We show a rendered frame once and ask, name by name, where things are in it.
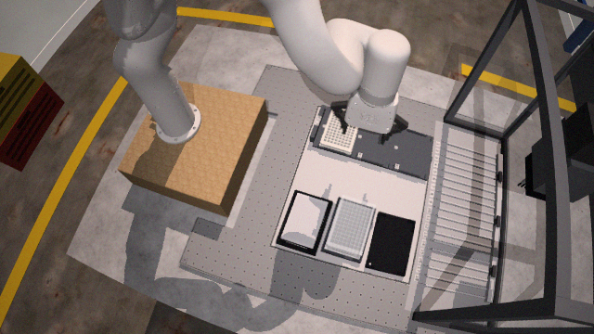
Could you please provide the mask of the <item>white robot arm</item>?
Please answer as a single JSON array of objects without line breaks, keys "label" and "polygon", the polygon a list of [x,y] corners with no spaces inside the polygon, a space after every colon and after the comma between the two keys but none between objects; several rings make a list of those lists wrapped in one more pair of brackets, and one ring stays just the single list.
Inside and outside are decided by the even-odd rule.
[{"label": "white robot arm", "polygon": [[[325,23],[319,0],[258,1],[292,62],[320,89],[335,96],[358,90],[375,106],[394,101],[411,53],[403,34],[349,19]],[[200,111],[188,103],[174,71],[162,65],[177,26],[176,0],[102,2],[111,29],[122,38],[113,53],[115,70],[147,107],[162,141],[188,141],[200,129]]]}]

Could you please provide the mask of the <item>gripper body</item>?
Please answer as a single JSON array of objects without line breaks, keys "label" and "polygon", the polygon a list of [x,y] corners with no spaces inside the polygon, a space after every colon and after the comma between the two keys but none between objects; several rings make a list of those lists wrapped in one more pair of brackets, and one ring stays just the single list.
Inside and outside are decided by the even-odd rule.
[{"label": "gripper body", "polygon": [[375,106],[366,102],[356,90],[349,97],[344,120],[355,127],[388,134],[394,124],[397,107],[398,92],[392,103],[386,106]]}]

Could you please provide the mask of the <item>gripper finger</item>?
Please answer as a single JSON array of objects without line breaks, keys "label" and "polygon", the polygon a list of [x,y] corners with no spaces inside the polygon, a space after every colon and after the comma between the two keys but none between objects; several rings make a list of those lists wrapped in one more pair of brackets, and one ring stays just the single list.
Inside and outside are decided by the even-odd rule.
[{"label": "gripper finger", "polygon": [[344,116],[345,116],[346,110],[343,111],[342,109],[346,109],[347,104],[348,104],[348,100],[345,100],[345,101],[332,102],[331,106],[330,106],[332,111],[335,113],[334,115],[341,120],[340,123],[342,123],[341,128],[343,129],[343,131],[342,131],[343,135],[346,133],[348,124],[344,121]]},{"label": "gripper finger", "polygon": [[397,114],[395,115],[394,122],[397,124],[393,124],[393,127],[392,127],[390,133],[382,134],[382,138],[381,138],[382,145],[384,145],[385,140],[388,141],[389,137],[392,136],[393,134],[400,133],[401,131],[406,130],[408,128],[408,122]]}]

